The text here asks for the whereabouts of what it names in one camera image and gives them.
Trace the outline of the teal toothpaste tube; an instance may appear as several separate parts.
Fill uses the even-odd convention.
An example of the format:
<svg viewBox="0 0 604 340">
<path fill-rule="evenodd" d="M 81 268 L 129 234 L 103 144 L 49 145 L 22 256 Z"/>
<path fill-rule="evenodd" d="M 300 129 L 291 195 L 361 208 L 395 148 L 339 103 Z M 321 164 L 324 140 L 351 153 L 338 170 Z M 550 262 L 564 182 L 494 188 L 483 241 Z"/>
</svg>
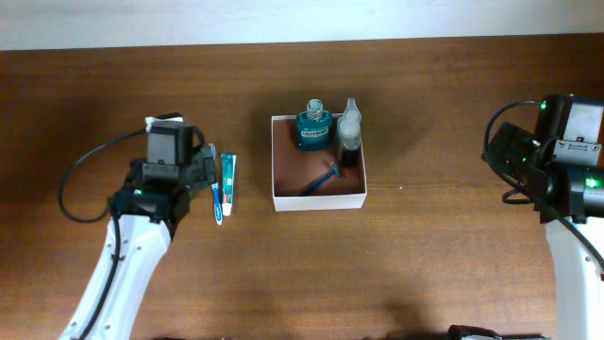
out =
<svg viewBox="0 0 604 340">
<path fill-rule="evenodd" d="M 222 209 L 223 216 L 231 216 L 234 200 L 234 184 L 237 156 L 234 154 L 223 153 L 221 155 L 222 163 Z"/>
</svg>

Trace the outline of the blue toothbrush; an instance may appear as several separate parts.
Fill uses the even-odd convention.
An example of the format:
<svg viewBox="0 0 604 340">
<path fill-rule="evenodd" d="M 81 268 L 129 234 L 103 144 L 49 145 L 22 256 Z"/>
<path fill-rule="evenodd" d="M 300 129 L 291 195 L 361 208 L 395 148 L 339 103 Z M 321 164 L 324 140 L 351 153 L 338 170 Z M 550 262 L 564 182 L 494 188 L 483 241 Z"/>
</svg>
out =
<svg viewBox="0 0 604 340">
<path fill-rule="evenodd" d="M 212 160 L 215 162 L 217 159 L 216 146 L 214 144 L 208 144 L 208 147 L 210 149 Z M 221 226 L 223 224 L 223 211 L 222 211 L 222 205 L 221 205 L 220 197 L 219 197 L 219 185 L 218 185 L 217 179 L 211 184 L 211 190 L 212 190 L 212 194 L 213 194 L 214 218 L 215 218 L 217 225 Z"/>
</svg>

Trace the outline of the teal mouthwash bottle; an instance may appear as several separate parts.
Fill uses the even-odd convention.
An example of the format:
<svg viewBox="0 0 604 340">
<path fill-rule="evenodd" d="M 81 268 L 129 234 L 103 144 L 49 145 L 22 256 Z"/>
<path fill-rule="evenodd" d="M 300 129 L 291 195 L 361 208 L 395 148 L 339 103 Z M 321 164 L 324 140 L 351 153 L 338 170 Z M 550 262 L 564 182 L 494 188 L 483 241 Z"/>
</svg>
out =
<svg viewBox="0 0 604 340">
<path fill-rule="evenodd" d="M 296 142 L 300 151 L 326 149 L 331 143 L 333 117 L 319 99 L 311 99 L 296 116 Z"/>
</svg>

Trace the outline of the blue disposable razor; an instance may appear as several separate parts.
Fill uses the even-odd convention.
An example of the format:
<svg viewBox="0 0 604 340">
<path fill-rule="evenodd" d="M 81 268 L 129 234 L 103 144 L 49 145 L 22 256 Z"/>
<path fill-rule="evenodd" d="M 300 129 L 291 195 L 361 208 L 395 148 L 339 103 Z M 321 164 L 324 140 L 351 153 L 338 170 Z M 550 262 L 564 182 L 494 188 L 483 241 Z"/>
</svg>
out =
<svg viewBox="0 0 604 340">
<path fill-rule="evenodd" d="M 330 171 L 328 171 L 322 177 L 320 177 L 319 179 L 317 179 L 316 181 L 314 181 L 313 183 L 311 183 L 299 195 L 300 196 L 309 196 L 310 194 L 314 193 L 317 189 L 319 189 L 321 186 L 323 186 L 325 183 L 327 183 L 331 178 L 337 178 L 337 179 L 343 179 L 344 178 L 344 174 L 340 170 L 340 167 L 339 167 L 339 165 L 338 165 L 337 162 L 333 161 L 330 164 L 330 167 L 331 167 Z"/>
</svg>

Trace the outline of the clear soap pump bottle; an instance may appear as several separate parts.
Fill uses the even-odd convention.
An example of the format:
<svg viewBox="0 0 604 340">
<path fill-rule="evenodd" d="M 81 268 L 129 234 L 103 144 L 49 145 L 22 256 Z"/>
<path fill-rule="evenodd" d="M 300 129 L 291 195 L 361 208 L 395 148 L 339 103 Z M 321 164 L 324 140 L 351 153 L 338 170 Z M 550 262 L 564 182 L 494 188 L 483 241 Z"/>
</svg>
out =
<svg viewBox="0 0 604 340">
<path fill-rule="evenodd" d="M 357 164 L 361 150 L 361 113 L 354 98 L 348 98 L 335 130 L 335 154 L 341 167 Z"/>
</svg>

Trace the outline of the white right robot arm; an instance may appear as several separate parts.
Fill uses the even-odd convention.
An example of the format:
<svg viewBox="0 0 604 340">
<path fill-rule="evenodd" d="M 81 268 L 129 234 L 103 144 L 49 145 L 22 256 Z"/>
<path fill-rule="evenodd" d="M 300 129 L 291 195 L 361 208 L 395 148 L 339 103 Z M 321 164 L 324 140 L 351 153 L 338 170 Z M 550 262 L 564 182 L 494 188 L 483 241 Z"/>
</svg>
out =
<svg viewBox="0 0 604 340">
<path fill-rule="evenodd" d="M 555 272 L 561 339 L 603 336 L 603 103 L 549 94 L 535 129 L 485 129 L 482 159 L 540 214 Z"/>
</svg>

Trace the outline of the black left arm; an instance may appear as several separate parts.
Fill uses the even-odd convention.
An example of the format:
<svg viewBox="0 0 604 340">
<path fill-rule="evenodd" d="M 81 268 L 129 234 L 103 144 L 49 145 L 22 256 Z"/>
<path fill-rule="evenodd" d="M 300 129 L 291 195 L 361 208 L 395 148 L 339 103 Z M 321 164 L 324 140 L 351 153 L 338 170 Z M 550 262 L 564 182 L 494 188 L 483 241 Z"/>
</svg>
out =
<svg viewBox="0 0 604 340">
<path fill-rule="evenodd" d="M 143 128 L 147 154 L 131 162 L 109 197 L 103 250 L 63 339 L 127 339 L 148 283 L 195 195 L 215 178 L 198 127 L 153 120 Z"/>
</svg>

